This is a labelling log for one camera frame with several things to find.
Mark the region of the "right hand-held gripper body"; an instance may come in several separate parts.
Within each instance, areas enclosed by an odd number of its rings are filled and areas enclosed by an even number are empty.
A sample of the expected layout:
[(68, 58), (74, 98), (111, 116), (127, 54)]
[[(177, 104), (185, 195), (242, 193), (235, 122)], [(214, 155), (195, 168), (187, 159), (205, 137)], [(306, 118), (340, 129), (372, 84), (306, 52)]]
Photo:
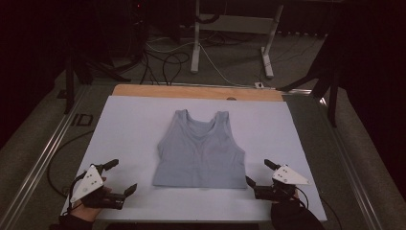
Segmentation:
[(280, 165), (280, 168), (273, 172), (272, 185), (259, 186), (256, 184), (256, 187), (254, 188), (256, 199), (271, 201), (288, 200), (296, 194), (298, 185), (310, 184), (307, 178), (286, 165)]

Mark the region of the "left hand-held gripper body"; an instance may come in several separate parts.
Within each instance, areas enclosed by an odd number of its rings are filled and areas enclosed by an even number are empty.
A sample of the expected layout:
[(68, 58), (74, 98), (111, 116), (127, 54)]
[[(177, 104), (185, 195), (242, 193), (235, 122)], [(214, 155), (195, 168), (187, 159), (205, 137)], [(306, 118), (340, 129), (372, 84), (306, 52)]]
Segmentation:
[(123, 208), (125, 195), (112, 194), (103, 189), (102, 165), (91, 164), (86, 172), (74, 180), (69, 194), (69, 202), (71, 204), (80, 200), (84, 206), (89, 208), (116, 210)]

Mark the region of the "grey tank top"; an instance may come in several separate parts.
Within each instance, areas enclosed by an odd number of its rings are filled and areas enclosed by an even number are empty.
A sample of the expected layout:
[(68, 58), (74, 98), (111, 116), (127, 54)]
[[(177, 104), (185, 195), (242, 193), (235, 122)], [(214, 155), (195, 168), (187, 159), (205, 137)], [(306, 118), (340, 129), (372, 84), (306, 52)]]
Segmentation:
[(245, 151), (236, 143), (227, 111), (209, 122), (177, 110), (158, 144), (152, 184), (159, 187), (245, 189)]

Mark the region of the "person's left hand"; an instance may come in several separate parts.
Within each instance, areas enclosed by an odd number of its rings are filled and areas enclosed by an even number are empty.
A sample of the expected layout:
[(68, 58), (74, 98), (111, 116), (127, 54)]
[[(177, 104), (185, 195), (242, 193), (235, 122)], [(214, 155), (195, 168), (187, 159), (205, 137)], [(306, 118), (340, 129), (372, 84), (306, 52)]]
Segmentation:
[(84, 206), (80, 200), (77, 200), (69, 214), (79, 219), (94, 222), (101, 211), (101, 208), (89, 208)]

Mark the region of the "person's right hand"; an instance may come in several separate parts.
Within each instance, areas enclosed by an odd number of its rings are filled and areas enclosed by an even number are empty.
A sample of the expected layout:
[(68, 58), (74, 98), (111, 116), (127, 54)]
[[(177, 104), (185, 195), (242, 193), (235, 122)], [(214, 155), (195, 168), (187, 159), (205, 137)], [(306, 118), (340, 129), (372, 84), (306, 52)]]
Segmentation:
[(304, 209), (298, 195), (295, 194), (288, 200), (272, 202), (271, 219), (291, 219), (299, 215)]

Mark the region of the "white board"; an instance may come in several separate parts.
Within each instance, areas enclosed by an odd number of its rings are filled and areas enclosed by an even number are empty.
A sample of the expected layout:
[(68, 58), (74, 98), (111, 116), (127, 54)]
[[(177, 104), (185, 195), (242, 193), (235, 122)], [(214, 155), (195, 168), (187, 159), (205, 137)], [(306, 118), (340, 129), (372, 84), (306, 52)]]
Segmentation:
[(245, 151), (245, 169), (260, 185), (272, 182), (265, 160), (287, 165), (311, 178), (298, 132), (285, 102), (169, 99), (111, 96), (83, 156), (80, 169), (118, 160), (106, 172), (106, 184), (122, 193), (138, 186), (121, 210), (106, 209), (106, 221), (261, 222), (270, 219), (270, 204), (252, 189), (161, 188), (152, 184), (159, 163), (157, 145), (175, 111), (186, 109), (197, 121), (210, 121), (217, 111), (230, 115), (237, 144)]

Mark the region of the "black stand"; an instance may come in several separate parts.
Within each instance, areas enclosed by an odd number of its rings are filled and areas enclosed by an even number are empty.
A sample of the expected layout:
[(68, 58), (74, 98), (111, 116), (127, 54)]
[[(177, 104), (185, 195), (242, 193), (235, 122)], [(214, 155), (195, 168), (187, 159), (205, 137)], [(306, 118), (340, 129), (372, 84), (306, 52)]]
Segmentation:
[(337, 93), (339, 84), (339, 73), (336, 61), (340, 59), (340, 54), (334, 48), (334, 35), (329, 33), (325, 38), (318, 55), (312, 62), (307, 74), (288, 85), (278, 87), (279, 91), (289, 92), (309, 81), (316, 80), (316, 84), (311, 89), (310, 95), (313, 98), (322, 99), (329, 92), (327, 104), (327, 118), (333, 127), (337, 127), (335, 112), (337, 105)]
[(63, 99), (66, 100), (65, 114), (68, 114), (75, 104), (75, 77), (78, 77), (81, 84), (91, 84), (94, 79), (90, 72), (91, 68), (101, 71), (115, 81), (130, 82), (130, 79), (121, 77), (85, 53), (69, 52), (65, 59), (65, 89), (63, 94)]

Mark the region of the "wooden table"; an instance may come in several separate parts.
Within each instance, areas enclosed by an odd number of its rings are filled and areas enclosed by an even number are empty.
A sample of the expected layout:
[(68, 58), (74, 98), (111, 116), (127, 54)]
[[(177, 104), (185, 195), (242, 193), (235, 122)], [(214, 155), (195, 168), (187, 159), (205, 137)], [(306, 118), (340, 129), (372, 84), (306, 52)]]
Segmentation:
[(228, 101), (282, 102), (282, 93), (271, 89), (204, 86), (118, 84), (113, 96), (185, 98)]

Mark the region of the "aluminium rail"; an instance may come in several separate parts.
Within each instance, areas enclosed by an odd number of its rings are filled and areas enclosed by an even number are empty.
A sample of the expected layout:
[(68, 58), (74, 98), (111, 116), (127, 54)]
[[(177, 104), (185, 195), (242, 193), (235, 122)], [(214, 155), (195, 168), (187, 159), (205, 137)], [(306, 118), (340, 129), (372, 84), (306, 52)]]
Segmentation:
[(80, 86), (77, 95), (74, 98), (74, 104), (71, 110), (64, 114), (61, 121), (58, 123), (56, 130), (51, 136), (47, 145), (37, 158), (33, 167), (28, 172), (22, 185), (20, 186), (16, 196), (12, 200), (11, 205), (8, 207), (7, 212), (0, 218), (0, 230), (12, 230), (23, 210), (25, 209), (29, 199), (31, 198), (37, 184), (39, 183), (42, 175), (45, 173), (47, 167), (51, 162), (51, 158), (56, 153), (56, 150), (61, 143), (65, 133), (69, 129), (71, 122), (79, 108), (83, 97), (87, 94), (90, 86)]
[(370, 197), (362, 184), (361, 178), (358, 175), (356, 168), (350, 160), (350, 156), (345, 148), (344, 142), (336, 127), (333, 127), (327, 117), (327, 103), (324, 98), (316, 100), (319, 110), (323, 117), (323, 122), (329, 131), (333, 143), (338, 149), (338, 158), (346, 178), (351, 186), (357, 206), (359, 207), (369, 230), (383, 230), (381, 221), (379, 220), (375, 209), (372, 206)]

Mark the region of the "white desk frame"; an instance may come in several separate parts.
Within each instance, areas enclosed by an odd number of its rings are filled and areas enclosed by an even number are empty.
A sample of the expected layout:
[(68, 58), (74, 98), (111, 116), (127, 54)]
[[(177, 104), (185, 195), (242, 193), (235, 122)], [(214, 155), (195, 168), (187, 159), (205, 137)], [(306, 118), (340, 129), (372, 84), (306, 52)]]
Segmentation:
[(212, 23), (204, 24), (202, 22), (195, 21), (191, 72), (197, 73), (199, 70), (200, 52), (203, 50), (199, 41), (201, 30), (209, 30), (215, 32), (248, 33), (268, 35), (267, 43), (264, 47), (260, 48), (260, 52), (265, 77), (268, 79), (272, 79), (274, 77), (274, 71), (271, 64), (270, 49), (275, 38), (278, 25), (280, 23), (282, 11), (283, 4), (278, 4), (276, 7), (276, 11), (271, 18), (221, 14), (219, 18)]

